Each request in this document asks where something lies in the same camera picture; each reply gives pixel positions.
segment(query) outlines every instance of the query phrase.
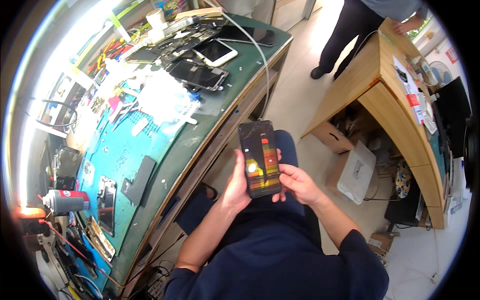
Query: cardboard box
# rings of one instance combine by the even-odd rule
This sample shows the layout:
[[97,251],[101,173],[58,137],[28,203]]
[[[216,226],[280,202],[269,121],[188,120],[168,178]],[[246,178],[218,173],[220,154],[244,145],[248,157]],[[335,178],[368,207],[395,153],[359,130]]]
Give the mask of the cardboard box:
[[352,142],[330,122],[321,123],[312,134],[334,153],[343,153],[355,148]]
[[398,236],[400,232],[372,233],[367,244],[372,251],[385,255],[390,251],[394,237]]

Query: cracked phone screen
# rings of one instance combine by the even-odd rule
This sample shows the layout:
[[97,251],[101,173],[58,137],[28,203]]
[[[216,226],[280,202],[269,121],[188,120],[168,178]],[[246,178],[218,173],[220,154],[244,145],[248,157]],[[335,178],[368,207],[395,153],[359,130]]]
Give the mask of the cracked phone screen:
[[245,156],[245,174],[251,198],[278,193],[275,134],[270,121],[243,123],[239,126],[240,143]]

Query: phone screen assembly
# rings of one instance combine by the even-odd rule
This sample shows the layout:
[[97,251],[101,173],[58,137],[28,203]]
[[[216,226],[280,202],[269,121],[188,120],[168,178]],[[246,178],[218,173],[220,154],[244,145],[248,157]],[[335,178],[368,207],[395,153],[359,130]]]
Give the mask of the phone screen assembly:
[[240,144],[245,156],[245,174],[251,198],[280,192],[275,133],[270,121],[243,123],[239,126]]
[[219,67],[238,54],[235,49],[217,39],[203,43],[193,51],[212,67]]
[[222,69],[204,67],[186,60],[177,62],[168,72],[177,80],[210,91],[216,91],[228,75]]
[[98,183],[98,223],[107,234],[113,236],[115,224],[115,196],[117,183],[112,179],[100,176]]
[[[255,42],[259,45],[271,47],[275,42],[275,32],[272,30],[253,28],[253,27],[244,27],[246,32],[253,37]],[[218,33],[219,40],[222,41],[231,41],[231,42],[243,42],[250,43],[252,41],[235,26],[227,25],[223,26],[222,30]]]

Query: person's right hand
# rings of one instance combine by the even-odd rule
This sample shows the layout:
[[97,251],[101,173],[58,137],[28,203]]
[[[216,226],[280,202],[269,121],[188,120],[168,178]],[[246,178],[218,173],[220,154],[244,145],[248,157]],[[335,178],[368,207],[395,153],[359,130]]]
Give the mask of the person's right hand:
[[283,191],[280,199],[284,201],[285,192],[290,192],[298,202],[305,205],[316,204],[324,196],[308,174],[296,166],[279,164],[280,182]]

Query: wooden desk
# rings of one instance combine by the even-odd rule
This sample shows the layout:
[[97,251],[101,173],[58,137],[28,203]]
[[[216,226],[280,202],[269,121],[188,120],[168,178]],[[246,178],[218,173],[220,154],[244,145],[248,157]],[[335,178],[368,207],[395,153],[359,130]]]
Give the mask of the wooden desk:
[[393,56],[405,67],[405,56],[420,55],[406,36],[393,32],[386,19],[354,60],[326,92],[302,135],[316,135],[318,126],[354,100],[378,121],[407,161],[427,205],[433,228],[444,228],[443,185],[423,125],[415,116],[394,69]]
[[[292,36],[256,20],[241,16],[232,18],[241,26],[266,28],[275,32],[274,46],[262,47],[269,67],[271,95]],[[148,243],[153,249],[147,254],[146,261],[154,258],[159,246],[164,245],[165,233],[173,220],[230,138],[236,134],[238,125],[250,114],[259,117],[261,113],[267,84],[263,64],[257,63],[262,61],[260,54],[254,45],[228,44],[238,51],[238,56],[225,67],[230,74],[223,83],[225,98],[222,112],[217,117],[194,114],[198,126],[185,125],[150,180],[142,199],[144,204],[138,207],[119,255],[111,262],[113,268],[110,276],[119,283],[124,284],[142,269],[136,263]],[[175,199],[177,201],[168,210],[168,204]],[[127,297],[136,280],[125,289],[108,281],[106,288]]]

